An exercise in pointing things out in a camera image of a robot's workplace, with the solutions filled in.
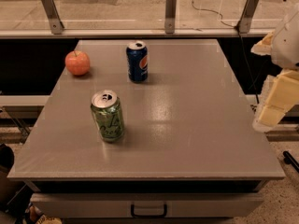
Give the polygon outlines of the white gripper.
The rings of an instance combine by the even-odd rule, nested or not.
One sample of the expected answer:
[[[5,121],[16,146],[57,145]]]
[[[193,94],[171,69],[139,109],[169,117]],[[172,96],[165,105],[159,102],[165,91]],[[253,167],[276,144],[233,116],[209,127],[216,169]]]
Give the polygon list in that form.
[[[268,33],[250,51],[260,56],[271,54],[272,63],[285,68],[275,77],[268,75],[263,83],[252,127],[266,133],[299,103],[299,72],[294,71],[299,69],[299,4],[286,14],[275,32]]]

